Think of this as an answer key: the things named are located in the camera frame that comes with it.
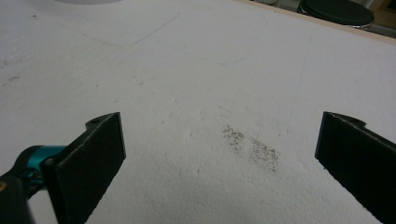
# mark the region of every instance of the wooden edge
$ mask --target wooden edge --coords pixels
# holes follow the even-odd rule
[[[383,2],[384,2],[384,0],[373,1],[373,3],[370,5],[369,9],[371,11],[377,11],[381,7]]]
[[[265,8],[267,10],[273,11],[275,13],[288,15],[290,17],[293,17],[293,18],[296,18],[296,19],[299,19],[299,20],[310,21],[310,22],[313,22],[313,23],[316,23],[316,24],[332,27],[332,28],[337,29],[337,30],[342,30],[342,31],[349,32],[349,33],[352,33],[352,34],[355,34],[355,35],[361,35],[361,36],[365,36],[365,37],[373,39],[373,40],[377,40],[377,41],[385,42],[385,43],[388,43],[388,44],[396,45],[396,39],[390,38],[390,37],[387,37],[387,36],[384,36],[384,35],[378,35],[378,34],[366,32],[366,31],[363,31],[363,30],[350,28],[350,27],[347,27],[347,26],[344,26],[344,25],[336,24],[336,23],[333,23],[333,22],[319,20],[319,19],[316,19],[316,18],[313,18],[313,17],[308,17],[308,16],[305,16],[305,15],[302,15],[302,14],[298,14],[296,12],[287,11],[285,9],[278,8],[278,7],[267,6],[267,5],[264,5],[264,4],[261,4],[261,3],[257,3],[257,2],[252,2],[252,1],[249,1],[249,0],[234,0],[234,1],[241,2],[241,3],[244,3],[244,4],[249,4],[249,5],[252,5],[252,6],[255,6],[255,7],[262,7],[262,8]]]
[[[388,11],[378,10],[374,13],[375,23],[390,29],[396,28],[396,14]]]

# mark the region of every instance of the black rubber pad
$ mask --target black rubber pad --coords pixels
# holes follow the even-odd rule
[[[60,224],[85,223],[125,159],[119,113],[86,126],[60,154],[40,164]]]
[[[383,223],[396,223],[396,145],[351,117],[325,112],[315,157]]]

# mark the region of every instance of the black round lid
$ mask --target black round lid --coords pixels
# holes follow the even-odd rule
[[[362,26],[374,20],[369,9],[348,0],[303,0],[300,6],[313,17],[342,25]]]

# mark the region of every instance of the dirt mark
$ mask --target dirt mark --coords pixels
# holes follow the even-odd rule
[[[224,138],[231,150],[241,158],[268,169],[277,171],[279,152],[272,147],[265,145],[256,138],[245,136],[243,133],[234,130],[230,125],[224,126]]]
[[[7,61],[3,61],[3,63],[1,64],[1,68],[5,68],[8,65]]]

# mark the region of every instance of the scuff mark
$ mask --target scuff mark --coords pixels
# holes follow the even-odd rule
[[[220,109],[222,109],[222,110],[225,110],[225,111],[227,111],[227,112],[229,112],[229,113],[231,113],[231,110],[229,110],[229,109],[226,109],[226,108],[224,108],[224,107],[222,107],[222,106],[218,106],[218,108],[220,108]]]
[[[64,24],[62,24],[62,23],[59,23],[59,22],[58,22],[57,24],[59,24],[59,25],[62,26],[63,28],[66,28],[66,29],[69,30],[69,31],[72,31],[72,32],[75,33],[75,34],[86,36],[86,37],[88,37],[89,39],[94,40],[94,41],[96,41],[96,42],[102,44],[103,46],[113,46],[113,47],[119,47],[119,48],[120,48],[120,47],[123,47],[122,45],[119,45],[119,44],[117,44],[117,43],[112,43],[112,42],[109,42],[109,41],[100,39],[100,38],[98,38],[98,37],[94,37],[94,36],[88,35],[88,34],[86,34],[86,33],[84,33],[84,32],[81,32],[81,31],[78,30],[78,29],[69,27],[69,26],[64,25]]]
[[[7,61],[3,61],[3,65],[1,66],[1,68],[6,67],[7,65],[8,65],[8,62]]]
[[[14,81],[14,80],[16,80],[18,78],[20,78],[20,77],[11,77],[11,78],[8,79],[8,81]]]
[[[160,26],[159,28],[157,28],[153,32],[149,33],[148,35],[145,35],[142,38],[136,40],[134,43],[132,43],[132,45],[135,45],[135,44],[139,43],[140,41],[143,41],[144,39],[150,37],[151,35],[154,35],[155,33],[159,32],[161,29],[163,29],[163,27],[167,26],[169,23],[174,21],[179,15],[180,15],[180,12],[178,12],[175,17],[173,17],[171,20],[167,21],[164,25]]]
[[[306,50],[305,57],[304,57],[303,70],[302,70],[301,73],[300,73],[300,77],[299,77],[298,85],[297,85],[297,90],[296,90],[296,92],[294,93],[294,99],[292,100],[292,101],[293,101],[293,105],[292,105],[291,112],[290,112],[290,115],[289,115],[289,118],[290,118],[290,119],[292,119],[292,117],[293,117],[294,109],[295,109],[295,106],[296,106],[296,101],[297,101],[298,95],[299,95],[299,93],[300,93],[301,84],[303,83],[305,68],[306,68],[306,65],[307,65],[307,61],[308,61],[308,57],[309,57],[309,52],[310,52],[310,50],[311,50],[312,38],[313,38],[313,35],[311,35],[311,36],[309,37],[308,46],[306,47],[307,50]]]

